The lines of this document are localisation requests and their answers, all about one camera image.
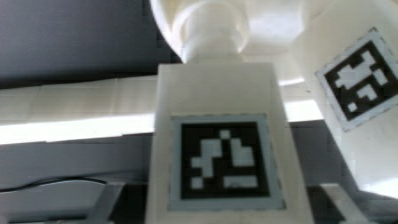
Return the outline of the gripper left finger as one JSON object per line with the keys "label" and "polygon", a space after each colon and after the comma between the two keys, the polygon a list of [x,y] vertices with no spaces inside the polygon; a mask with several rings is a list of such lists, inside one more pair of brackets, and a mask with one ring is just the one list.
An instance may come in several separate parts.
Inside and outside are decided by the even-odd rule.
{"label": "gripper left finger", "polygon": [[105,185],[100,199],[87,213],[84,224],[109,224],[109,217],[112,215],[123,188],[123,182],[112,182]]}

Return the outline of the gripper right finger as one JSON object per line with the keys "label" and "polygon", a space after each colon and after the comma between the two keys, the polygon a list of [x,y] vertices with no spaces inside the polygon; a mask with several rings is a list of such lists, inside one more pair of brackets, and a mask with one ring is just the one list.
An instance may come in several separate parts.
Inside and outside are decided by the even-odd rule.
{"label": "gripper right finger", "polygon": [[322,184],[322,189],[345,218],[339,224],[373,224],[359,210],[341,185],[325,183]]}

